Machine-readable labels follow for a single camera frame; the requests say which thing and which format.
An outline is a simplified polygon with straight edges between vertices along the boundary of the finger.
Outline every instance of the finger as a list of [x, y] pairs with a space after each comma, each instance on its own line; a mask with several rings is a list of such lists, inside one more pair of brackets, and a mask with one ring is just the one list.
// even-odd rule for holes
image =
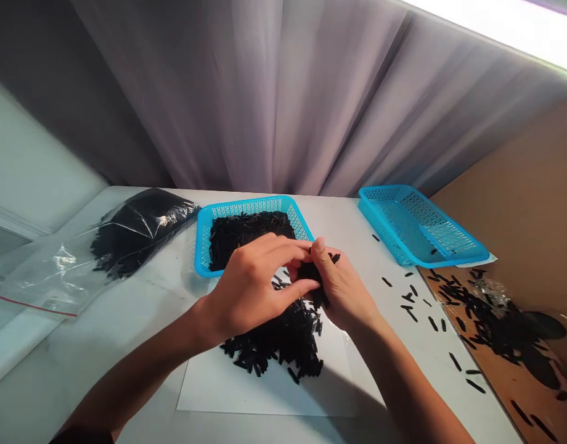
[[295, 245], [287, 244], [269, 252], [264, 256], [265, 261], [271, 268], [279, 268], [284, 264], [290, 263], [293, 259], [308, 260], [310, 254], [306, 250]]
[[270, 236], [253, 246], [253, 254], [263, 256], [283, 245], [293, 245], [293, 239], [288, 239], [285, 236]]
[[[312, 247], [312, 245], [314, 244], [314, 242], [311, 242], [310, 240], [301, 240], [301, 241], [300, 241], [300, 240], [296, 240], [296, 241], [294, 241], [294, 244], [297, 245], [297, 246], [299, 246], [299, 247], [302, 248], [302, 249], [307, 250], [307, 249], [311, 249], [311, 247]], [[335, 249], [335, 248], [326, 247], [326, 246], [325, 246], [325, 249], [326, 249], [327, 253], [333, 253], [333, 254], [340, 253], [340, 254], [341, 254], [341, 257], [343, 257], [343, 254], [344, 254], [344, 253], [343, 253], [341, 250], [337, 250], [337, 249]]]
[[312, 244], [311, 249], [312, 260], [319, 269], [319, 273], [323, 278], [333, 278], [339, 272], [325, 248], [325, 238], [319, 237]]
[[298, 279], [298, 267], [287, 265], [288, 274], [290, 275], [290, 282], [296, 282]]
[[292, 266], [292, 267], [300, 268], [302, 266], [302, 264], [303, 264], [303, 262], [301, 260], [292, 259], [287, 264], [283, 264], [283, 266], [285, 266], [285, 267]]
[[247, 245], [243, 245], [241, 248], [245, 248], [247, 250], [250, 249], [257, 249], [260, 245], [263, 245], [267, 242], [273, 241], [277, 238], [277, 235], [273, 232], [265, 233], [262, 236], [257, 237], [253, 242], [249, 242]]
[[278, 306], [285, 310], [285, 308], [288, 307], [296, 299], [301, 298], [308, 292], [316, 290], [319, 287], [320, 284], [317, 281], [313, 281], [312, 279], [300, 279], [289, 287], [274, 292], [274, 297], [277, 298]]

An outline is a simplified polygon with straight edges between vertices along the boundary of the bag of black sticks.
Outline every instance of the bag of black sticks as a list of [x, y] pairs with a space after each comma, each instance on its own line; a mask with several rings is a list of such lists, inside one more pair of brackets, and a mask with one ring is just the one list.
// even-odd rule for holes
[[94, 225], [62, 228], [0, 256], [0, 299], [77, 316], [191, 225], [199, 209], [168, 191], [142, 191]]

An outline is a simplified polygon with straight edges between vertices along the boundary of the blue plastic basket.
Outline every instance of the blue plastic basket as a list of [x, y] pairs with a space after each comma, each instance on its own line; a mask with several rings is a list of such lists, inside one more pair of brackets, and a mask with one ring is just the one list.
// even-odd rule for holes
[[408, 185], [365, 187], [359, 209], [402, 266], [425, 268], [483, 261], [489, 252]]
[[222, 276], [224, 270], [210, 271], [210, 231], [214, 219], [235, 216], [241, 213], [254, 214], [263, 211], [281, 211], [288, 215], [296, 239], [314, 241], [296, 202], [286, 195], [259, 197], [257, 199], [235, 200], [215, 203], [203, 207], [197, 215], [197, 243], [195, 244], [195, 270], [204, 278]]

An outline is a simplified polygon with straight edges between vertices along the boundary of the gray fabric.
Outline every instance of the gray fabric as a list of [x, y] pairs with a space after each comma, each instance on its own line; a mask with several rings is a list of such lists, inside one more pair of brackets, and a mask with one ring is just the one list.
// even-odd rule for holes
[[[430, 195], [567, 95], [554, 71], [393, 2], [72, 3], [83, 27], [31, 46], [63, 74], [12, 83], [113, 183], [324, 195], [407, 183]], [[26, 38], [46, 22], [30, 14]], [[4, 26], [0, 38], [19, 40]], [[54, 105], [35, 92], [43, 77]], [[80, 111], [59, 111], [64, 94]]]
[[112, 184], [174, 185], [67, 0], [0, 1], [0, 83]]

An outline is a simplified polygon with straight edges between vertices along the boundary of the white curtain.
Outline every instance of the white curtain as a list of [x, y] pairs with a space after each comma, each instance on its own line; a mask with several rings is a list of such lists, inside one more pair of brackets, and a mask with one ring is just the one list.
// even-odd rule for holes
[[181, 188], [432, 194], [567, 95], [555, 71], [392, 2], [73, 4]]

